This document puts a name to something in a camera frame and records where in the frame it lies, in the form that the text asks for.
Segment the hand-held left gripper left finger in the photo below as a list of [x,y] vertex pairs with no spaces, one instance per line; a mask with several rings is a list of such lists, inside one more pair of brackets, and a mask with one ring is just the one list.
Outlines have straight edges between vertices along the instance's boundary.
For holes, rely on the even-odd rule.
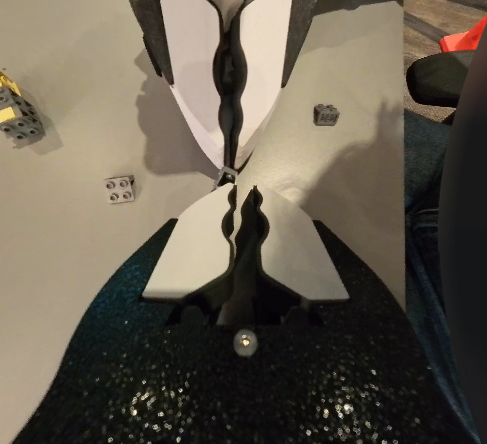
[[236,185],[227,183],[179,216],[143,291],[145,300],[226,301],[224,289],[235,259],[233,233]]

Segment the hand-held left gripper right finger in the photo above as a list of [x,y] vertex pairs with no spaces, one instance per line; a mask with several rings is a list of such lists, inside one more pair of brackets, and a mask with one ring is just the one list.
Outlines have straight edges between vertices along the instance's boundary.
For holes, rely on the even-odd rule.
[[241,206],[237,258],[250,262],[259,301],[346,301],[349,294],[310,216],[263,184]]

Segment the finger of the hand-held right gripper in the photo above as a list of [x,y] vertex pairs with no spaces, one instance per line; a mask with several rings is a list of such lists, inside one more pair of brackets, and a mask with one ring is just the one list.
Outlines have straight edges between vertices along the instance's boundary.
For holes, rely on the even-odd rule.
[[222,36],[220,12],[210,0],[160,0],[160,5],[172,93],[199,147],[215,166],[223,166],[221,96],[214,79]]
[[247,0],[234,17],[237,65],[234,167],[252,154],[281,94],[292,0]]

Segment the yellow and grey brick assembly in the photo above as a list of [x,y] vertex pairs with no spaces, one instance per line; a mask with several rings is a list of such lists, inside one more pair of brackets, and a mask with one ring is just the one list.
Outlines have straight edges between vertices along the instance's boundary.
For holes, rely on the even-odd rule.
[[222,167],[214,180],[212,190],[215,191],[226,184],[235,184],[238,174],[238,171],[230,167]]

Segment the dark grey square brick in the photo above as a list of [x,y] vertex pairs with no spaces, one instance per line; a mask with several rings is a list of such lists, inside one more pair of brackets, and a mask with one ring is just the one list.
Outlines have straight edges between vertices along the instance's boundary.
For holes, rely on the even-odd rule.
[[135,177],[126,175],[103,180],[103,190],[108,204],[131,203],[135,201]]
[[340,112],[333,105],[317,104],[313,108],[313,121],[316,126],[335,126]]

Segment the dark grey brick yellow tile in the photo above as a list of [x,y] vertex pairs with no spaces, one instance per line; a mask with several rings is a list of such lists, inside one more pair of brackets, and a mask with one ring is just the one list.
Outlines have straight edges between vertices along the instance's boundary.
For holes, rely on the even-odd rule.
[[16,141],[45,135],[34,106],[7,86],[1,86],[1,131]]

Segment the grey desk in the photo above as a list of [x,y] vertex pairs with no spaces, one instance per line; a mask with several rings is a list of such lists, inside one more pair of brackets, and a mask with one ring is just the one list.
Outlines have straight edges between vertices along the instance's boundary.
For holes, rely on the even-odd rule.
[[[217,169],[154,73],[128,0],[1,0],[1,69],[46,136],[1,135],[1,443],[43,398],[89,303]],[[333,105],[335,126],[313,108]],[[103,180],[134,175],[135,201]],[[403,0],[319,0],[239,179],[322,221],[405,307]]]

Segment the person's leg in jeans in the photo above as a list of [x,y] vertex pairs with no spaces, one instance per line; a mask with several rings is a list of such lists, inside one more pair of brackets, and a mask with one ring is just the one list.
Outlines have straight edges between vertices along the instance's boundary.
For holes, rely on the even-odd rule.
[[467,441],[480,443],[451,344],[440,270],[439,201],[450,131],[404,111],[406,314]]

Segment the orange plastic cone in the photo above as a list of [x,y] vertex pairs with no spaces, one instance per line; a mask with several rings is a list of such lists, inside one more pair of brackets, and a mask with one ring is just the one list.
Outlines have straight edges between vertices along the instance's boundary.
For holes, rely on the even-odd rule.
[[486,15],[469,31],[447,35],[440,42],[442,52],[475,51],[486,26]]

